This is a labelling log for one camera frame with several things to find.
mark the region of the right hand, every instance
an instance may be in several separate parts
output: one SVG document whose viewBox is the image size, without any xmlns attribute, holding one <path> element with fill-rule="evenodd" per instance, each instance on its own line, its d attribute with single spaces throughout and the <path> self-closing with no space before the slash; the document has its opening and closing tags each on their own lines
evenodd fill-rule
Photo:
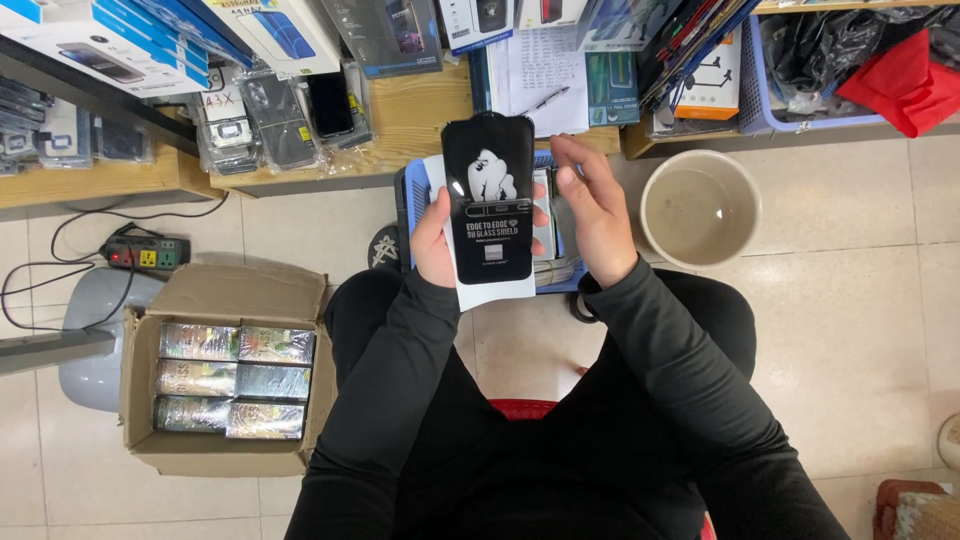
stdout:
<svg viewBox="0 0 960 540">
<path fill-rule="evenodd" d="M 550 153 L 561 167 L 557 187 L 573 210 L 580 255 L 597 283 L 612 287 L 639 261 L 623 187 L 613 178 L 607 157 L 573 135 L 551 136 Z"/>
</svg>

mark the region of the beige plastic bucket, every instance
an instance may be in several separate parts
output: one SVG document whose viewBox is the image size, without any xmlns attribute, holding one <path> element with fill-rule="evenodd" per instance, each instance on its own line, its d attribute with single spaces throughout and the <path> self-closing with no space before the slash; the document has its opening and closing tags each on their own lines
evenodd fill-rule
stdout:
<svg viewBox="0 0 960 540">
<path fill-rule="evenodd" d="M 740 256 L 760 224 L 760 193 L 743 165 L 690 150 L 657 167 L 643 189 L 640 227 L 669 262 L 709 270 Z"/>
</svg>

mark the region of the pen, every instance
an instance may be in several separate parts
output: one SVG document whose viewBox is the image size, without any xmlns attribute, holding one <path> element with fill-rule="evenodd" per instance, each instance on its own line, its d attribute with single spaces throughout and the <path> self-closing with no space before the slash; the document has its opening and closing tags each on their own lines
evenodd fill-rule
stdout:
<svg viewBox="0 0 960 540">
<path fill-rule="evenodd" d="M 546 96 L 545 98 L 543 98 L 543 101 L 537 103 L 537 104 L 534 105 L 531 109 L 525 110 L 524 112 L 521 112 L 521 113 L 518 114 L 517 116 L 526 116 L 527 114 L 529 114 L 529 113 L 531 113 L 531 112 L 536 112 L 537 110 L 543 109 L 544 107 L 546 107 L 546 106 L 550 105 L 551 103 L 557 101 L 557 98 L 559 98 L 560 96 L 566 94 L 568 90 L 570 90 L 570 87 L 569 87 L 569 86 L 564 86 L 563 88 L 561 88 L 561 89 L 557 90 L 556 92 L 553 92 L 552 94 L 550 94 L 550 95 Z"/>
</svg>

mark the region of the open cardboard box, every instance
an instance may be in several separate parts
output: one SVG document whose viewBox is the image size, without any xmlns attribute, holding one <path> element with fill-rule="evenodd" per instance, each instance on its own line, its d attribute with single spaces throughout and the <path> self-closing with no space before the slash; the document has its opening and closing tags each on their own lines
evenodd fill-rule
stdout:
<svg viewBox="0 0 960 540">
<path fill-rule="evenodd" d="M 162 475 L 289 477 L 306 470 L 336 399 L 329 336 L 319 322 L 326 279 L 303 270 L 187 264 L 143 317 L 128 311 L 120 366 L 124 444 Z M 154 430 L 160 324 L 255 325 L 317 332 L 310 398 L 299 441 L 228 439 L 221 433 Z"/>
</svg>

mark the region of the paper sheet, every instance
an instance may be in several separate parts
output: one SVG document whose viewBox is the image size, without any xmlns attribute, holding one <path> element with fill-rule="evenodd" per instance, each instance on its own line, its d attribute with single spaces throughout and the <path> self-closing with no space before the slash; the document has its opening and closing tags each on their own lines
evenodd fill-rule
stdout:
<svg viewBox="0 0 960 540">
<path fill-rule="evenodd" d="M 528 113 L 537 137 L 578 134 L 589 129 L 587 61 L 577 52 L 575 26 L 514 32 L 488 47 L 493 109 L 515 115 L 532 109 L 553 92 L 570 90 L 546 107 Z"/>
<path fill-rule="evenodd" d="M 443 156 L 431 156 L 423 160 L 423 166 L 426 168 L 426 176 L 430 179 L 430 200 L 437 198 L 437 191 L 446 185 L 446 169 L 444 168 Z M 444 223 L 444 236 L 446 236 L 446 247 L 450 250 L 450 259 L 456 260 L 456 254 L 453 251 L 453 226 L 450 224 L 450 218 L 446 218 Z M 530 277 L 525 280 L 515 282 L 496 282 L 479 283 L 475 285 L 466 285 L 460 283 L 457 278 L 457 265 L 453 265 L 453 275 L 457 278 L 457 297 L 460 299 L 460 310 L 467 311 L 493 300 L 503 300 L 506 298 L 529 298 L 537 294 L 537 278 L 533 272 L 533 262 L 531 261 Z"/>
</svg>

